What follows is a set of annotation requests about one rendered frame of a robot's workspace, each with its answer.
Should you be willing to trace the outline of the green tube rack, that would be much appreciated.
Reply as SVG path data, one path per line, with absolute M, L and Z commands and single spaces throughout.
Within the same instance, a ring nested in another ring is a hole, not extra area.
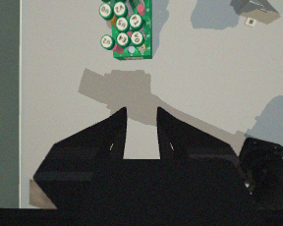
M 134 13 L 138 13 L 137 8 L 133 0 L 129 0 Z M 118 60 L 140 60 L 140 59 L 152 59 L 152 1 L 151 0 L 144 0 L 145 5 L 145 14 L 142 15 L 143 20 L 143 29 L 146 35 L 146 39 L 144 40 L 144 44 L 146 50 L 144 53 L 140 53 L 137 47 L 135 47 L 135 52 L 131 54 L 126 48 L 124 48 L 123 54 L 118 54 L 113 51 L 113 57 Z M 112 37 L 114 38 L 115 42 L 118 33 L 120 33 L 112 24 Z M 118 43 L 117 43 L 118 44 Z M 151 51 L 151 52 L 150 52 Z

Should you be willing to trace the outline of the test tube with green cap and pink liquid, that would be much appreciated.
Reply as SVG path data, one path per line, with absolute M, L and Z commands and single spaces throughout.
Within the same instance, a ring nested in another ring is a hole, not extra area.
M 103 35 L 101 38 L 101 45 L 103 48 L 107 50 L 113 50 L 118 54 L 124 53 L 124 48 L 122 48 L 120 45 L 118 45 L 114 38 L 108 34 Z

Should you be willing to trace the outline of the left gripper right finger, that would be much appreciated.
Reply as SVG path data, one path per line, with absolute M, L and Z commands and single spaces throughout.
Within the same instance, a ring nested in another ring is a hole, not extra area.
M 175 118 L 162 107 L 157 107 L 156 124 L 160 159 L 226 159 L 236 168 L 240 163 L 229 143 Z

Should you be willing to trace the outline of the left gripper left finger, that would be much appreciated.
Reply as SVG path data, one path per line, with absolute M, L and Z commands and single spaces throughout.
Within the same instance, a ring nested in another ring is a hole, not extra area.
M 123 159 L 126 134 L 127 107 L 122 107 L 110 117 L 54 143 L 45 158 L 75 156 L 93 157 L 94 159 Z

